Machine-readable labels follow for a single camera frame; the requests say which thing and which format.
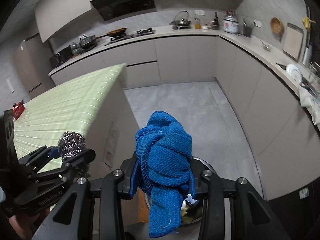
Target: silver bolt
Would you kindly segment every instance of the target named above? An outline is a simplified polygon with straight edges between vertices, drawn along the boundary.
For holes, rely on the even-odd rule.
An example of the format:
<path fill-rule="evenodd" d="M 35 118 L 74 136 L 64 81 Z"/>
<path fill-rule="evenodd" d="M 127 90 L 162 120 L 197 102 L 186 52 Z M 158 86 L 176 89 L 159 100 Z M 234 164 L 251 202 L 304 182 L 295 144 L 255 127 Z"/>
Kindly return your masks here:
<path fill-rule="evenodd" d="M 85 178 L 79 178 L 77 180 L 78 184 L 84 184 L 87 180 Z"/>
<path fill-rule="evenodd" d="M 113 171 L 113 176 L 118 177 L 118 176 L 120 176 L 121 174 L 122 174 L 122 171 L 121 171 L 121 170 L 114 170 L 114 171 Z"/>
<path fill-rule="evenodd" d="M 212 172 L 209 170 L 205 170 L 205 171 L 202 171 L 202 174 L 206 177 L 210 177 L 212 175 Z"/>
<path fill-rule="evenodd" d="M 246 178 L 239 178 L 238 180 L 241 185 L 247 184 L 248 182 Z"/>

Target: knotted blue microfiber cloth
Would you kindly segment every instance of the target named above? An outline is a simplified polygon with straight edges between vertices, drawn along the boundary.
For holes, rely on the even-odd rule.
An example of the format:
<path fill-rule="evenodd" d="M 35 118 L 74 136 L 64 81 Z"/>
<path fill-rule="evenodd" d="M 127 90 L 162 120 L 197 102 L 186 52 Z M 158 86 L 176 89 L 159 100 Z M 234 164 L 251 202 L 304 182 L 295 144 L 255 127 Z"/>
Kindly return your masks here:
<path fill-rule="evenodd" d="M 151 197 L 149 237 L 161 237 L 180 226 L 180 209 L 192 195 L 191 136 L 166 112 L 154 112 L 136 134 L 139 187 Z"/>

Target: seasoning jar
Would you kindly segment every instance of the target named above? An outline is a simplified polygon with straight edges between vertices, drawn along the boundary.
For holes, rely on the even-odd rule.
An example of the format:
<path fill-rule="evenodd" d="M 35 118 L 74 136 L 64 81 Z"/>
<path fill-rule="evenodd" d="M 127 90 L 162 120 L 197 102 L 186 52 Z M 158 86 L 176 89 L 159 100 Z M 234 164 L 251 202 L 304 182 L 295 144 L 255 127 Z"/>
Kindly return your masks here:
<path fill-rule="evenodd" d="M 201 29 L 201 24 L 200 24 L 200 19 L 199 18 L 195 18 L 195 29 Z"/>

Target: black range hood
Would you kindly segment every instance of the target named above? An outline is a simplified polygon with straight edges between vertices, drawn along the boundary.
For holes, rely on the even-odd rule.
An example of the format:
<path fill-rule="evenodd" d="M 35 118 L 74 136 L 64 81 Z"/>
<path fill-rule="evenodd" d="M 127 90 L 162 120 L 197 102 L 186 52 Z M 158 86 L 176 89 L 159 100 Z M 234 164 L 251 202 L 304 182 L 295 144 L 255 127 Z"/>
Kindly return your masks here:
<path fill-rule="evenodd" d="M 154 0 L 92 0 L 104 21 L 125 14 L 155 8 Z"/>

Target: rice cooker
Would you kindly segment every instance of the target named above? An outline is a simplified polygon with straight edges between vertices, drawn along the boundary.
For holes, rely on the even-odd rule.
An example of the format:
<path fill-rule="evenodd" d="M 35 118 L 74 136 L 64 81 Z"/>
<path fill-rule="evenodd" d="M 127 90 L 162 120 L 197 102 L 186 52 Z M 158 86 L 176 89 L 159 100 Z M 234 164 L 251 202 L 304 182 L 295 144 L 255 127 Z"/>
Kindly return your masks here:
<path fill-rule="evenodd" d="M 223 30 L 227 33 L 237 33 L 239 22 L 234 15 L 233 10 L 227 11 L 226 16 L 223 18 Z"/>

